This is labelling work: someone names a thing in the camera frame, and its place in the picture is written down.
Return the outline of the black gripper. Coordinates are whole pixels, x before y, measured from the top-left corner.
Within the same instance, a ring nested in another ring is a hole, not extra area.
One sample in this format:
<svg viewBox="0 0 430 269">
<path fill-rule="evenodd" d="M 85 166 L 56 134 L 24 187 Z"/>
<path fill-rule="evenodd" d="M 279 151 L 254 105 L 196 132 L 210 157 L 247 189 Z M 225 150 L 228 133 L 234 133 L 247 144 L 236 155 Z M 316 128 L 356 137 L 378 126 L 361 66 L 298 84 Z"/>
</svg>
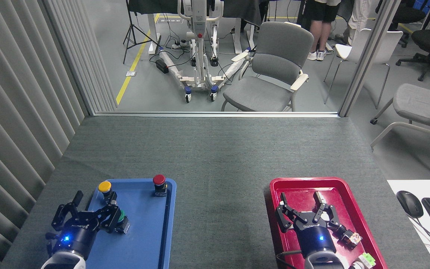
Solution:
<svg viewBox="0 0 430 269">
<path fill-rule="evenodd" d="M 84 259 L 88 259 L 97 232 L 104 230 L 107 233 L 125 233 L 125 213 L 118 206 L 115 192 L 103 192 L 104 207 L 93 213 L 79 213 L 77 206 L 82 200 L 82 191 L 77 191 L 73 201 L 60 204 L 52 221 L 55 231 L 60 235 L 53 247 L 52 253 L 59 251 L 74 251 Z M 64 224 L 67 213 L 72 218 Z"/>
<path fill-rule="evenodd" d="M 319 251 L 336 253 L 336 247 L 329 230 L 346 231 L 342 225 L 336 208 L 326 202 L 324 196 L 315 191 L 313 194 L 316 212 L 298 212 L 291 208 L 284 192 L 280 194 L 280 203 L 275 209 L 275 216 L 282 233 L 286 233 L 292 225 L 297 235 L 303 258 Z"/>
</svg>

